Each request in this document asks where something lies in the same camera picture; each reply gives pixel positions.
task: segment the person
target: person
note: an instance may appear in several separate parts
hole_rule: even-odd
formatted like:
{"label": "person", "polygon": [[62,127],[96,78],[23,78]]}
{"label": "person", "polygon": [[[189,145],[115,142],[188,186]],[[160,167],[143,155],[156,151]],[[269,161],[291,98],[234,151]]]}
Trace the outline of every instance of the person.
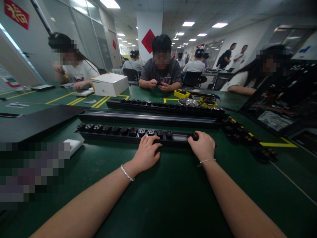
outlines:
{"label": "person", "polygon": [[130,60],[127,60],[124,62],[122,69],[128,68],[128,69],[135,69],[138,73],[141,73],[143,70],[143,67],[140,65],[140,63],[137,60],[138,53],[137,51],[131,51],[130,52]]}
{"label": "person", "polygon": [[209,53],[204,53],[202,55],[202,59],[201,61],[205,64],[205,69],[208,69],[208,62],[207,62],[207,59],[209,58]]}
{"label": "person", "polygon": [[238,53],[234,56],[233,64],[231,65],[228,72],[232,72],[235,68],[239,68],[240,64],[242,64],[245,61],[246,55],[244,52],[247,50],[247,48],[248,48],[248,45],[244,45],[242,47],[241,53]]}
{"label": "person", "polygon": [[226,66],[231,62],[231,51],[235,49],[237,43],[233,43],[228,50],[226,50],[218,59],[217,67],[220,66],[220,69],[225,69]]}
{"label": "person", "polygon": [[56,79],[61,84],[75,83],[75,90],[90,85],[90,78],[99,74],[98,67],[88,60],[65,34],[58,32],[49,37],[49,46],[60,53],[62,65],[55,64]]}
{"label": "person", "polygon": [[137,53],[136,61],[139,62],[139,64],[143,67],[145,64],[145,61],[141,58],[140,51],[136,50],[135,52]]}
{"label": "person", "polygon": [[203,49],[197,49],[195,52],[195,60],[189,61],[184,67],[184,72],[202,72],[205,69],[205,63],[201,61],[202,55],[204,53]]}
{"label": "person", "polygon": [[[215,141],[204,132],[196,133],[199,139],[194,141],[189,137],[188,143],[205,169],[233,236],[285,238],[278,226],[216,162]],[[93,237],[135,177],[160,159],[161,153],[156,150],[162,144],[153,143],[155,140],[159,140],[159,137],[144,135],[132,160],[73,198],[31,238]]]}
{"label": "person", "polygon": [[142,70],[139,84],[145,89],[154,89],[157,82],[163,92],[181,88],[181,68],[171,57],[172,41],[168,35],[156,36],[152,41],[153,58],[149,59]]}
{"label": "person", "polygon": [[184,67],[185,67],[185,61],[184,60],[182,60],[182,58],[183,58],[183,53],[182,52],[180,52],[180,53],[178,53],[177,54],[177,62],[179,63],[179,66],[180,66],[180,68],[181,69],[183,69]]}
{"label": "person", "polygon": [[238,70],[220,91],[251,96],[268,76],[286,73],[291,57],[292,54],[283,45],[271,46],[261,51],[250,64]]}

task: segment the white cardboard box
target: white cardboard box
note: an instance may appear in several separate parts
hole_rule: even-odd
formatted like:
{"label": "white cardboard box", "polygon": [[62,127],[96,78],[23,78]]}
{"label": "white cardboard box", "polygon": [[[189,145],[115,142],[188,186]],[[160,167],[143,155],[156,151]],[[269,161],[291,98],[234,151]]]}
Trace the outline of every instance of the white cardboard box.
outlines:
{"label": "white cardboard box", "polygon": [[120,74],[105,73],[90,78],[91,86],[98,96],[117,97],[129,87],[128,77]]}

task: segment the ceiling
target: ceiling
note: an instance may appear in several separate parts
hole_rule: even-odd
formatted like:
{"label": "ceiling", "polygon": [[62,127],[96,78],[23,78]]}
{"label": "ceiling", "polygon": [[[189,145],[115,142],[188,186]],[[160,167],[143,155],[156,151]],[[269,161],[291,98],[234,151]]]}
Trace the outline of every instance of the ceiling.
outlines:
{"label": "ceiling", "polygon": [[[201,42],[204,38],[217,37],[239,28],[257,23],[273,16],[314,16],[309,0],[116,0],[121,9],[107,9],[115,19],[117,33],[123,33],[125,46],[132,43],[138,46],[137,12],[163,12],[162,33],[172,39],[177,32],[184,32],[174,41],[173,48],[183,43],[195,45],[189,39]],[[184,27],[185,21],[193,21],[192,27]],[[218,22],[228,23],[223,28],[212,28]]]}

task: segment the red diamond sign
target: red diamond sign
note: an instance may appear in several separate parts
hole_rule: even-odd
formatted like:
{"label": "red diamond sign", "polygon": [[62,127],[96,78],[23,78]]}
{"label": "red diamond sign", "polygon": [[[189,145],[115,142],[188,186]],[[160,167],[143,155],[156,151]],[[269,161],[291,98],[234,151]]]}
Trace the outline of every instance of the red diamond sign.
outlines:
{"label": "red diamond sign", "polygon": [[150,53],[152,53],[152,41],[154,40],[155,35],[151,31],[151,29],[146,33],[145,37],[141,41],[144,45],[145,49]]}
{"label": "red diamond sign", "polygon": [[112,40],[112,45],[113,45],[113,48],[116,50],[117,49],[117,45],[116,45],[115,40]]}

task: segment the workbench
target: workbench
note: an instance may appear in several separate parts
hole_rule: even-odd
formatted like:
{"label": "workbench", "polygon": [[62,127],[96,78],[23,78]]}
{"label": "workbench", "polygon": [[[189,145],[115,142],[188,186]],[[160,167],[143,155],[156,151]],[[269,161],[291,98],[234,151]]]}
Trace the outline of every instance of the workbench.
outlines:
{"label": "workbench", "polygon": [[[232,92],[213,92],[221,98],[221,102],[217,101],[219,107],[233,110],[239,110],[248,99]],[[111,99],[96,95],[77,98],[59,86],[43,92],[9,92],[0,97],[7,98],[7,101],[0,101],[0,112],[26,115],[59,104],[109,110],[106,101]],[[173,93],[164,94],[159,89],[144,90],[136,86],[129,87],[117,98],[174,103],[176,101],[173,100],[177,100]],[[95,104],[84,103],[94,99],[97,101]],[[29,106],[5,107],[16,101]],[[215,159],[219,165],[286,236],[312,237],[316,234],[317,221],[316,159],[243,115],[227,113],[259,137],[264,146],[276,150],[278,161],[275,164],[259,163],[246,147],[231,144],[222,130],[204,130],[199,125],[188,129],[160,129],[186,133],[203,130],[210,134],[218,145]],[[0,125],[7,120],[15,119],[0,118]],[[74,133],[79,123],[78,118],[73,119],[47,135],[42,142],[80,139],[81,135]],[[65,163],[65,171],[59,175],[63,182],[55,185],[54,189],[48,189],[47,193],[37,193],[37,201],[30,202],[28,209],[12,212],[0,227],[0,237],[30,236],[76,195],[131,160],[137,148],[137,144],[86,140]],[[203,168],[196,167],[198,159],[193,152],[171,147],[162,147],[159,151],[160,161],[139,174],[129,185],[95,237],[233,237]]]}

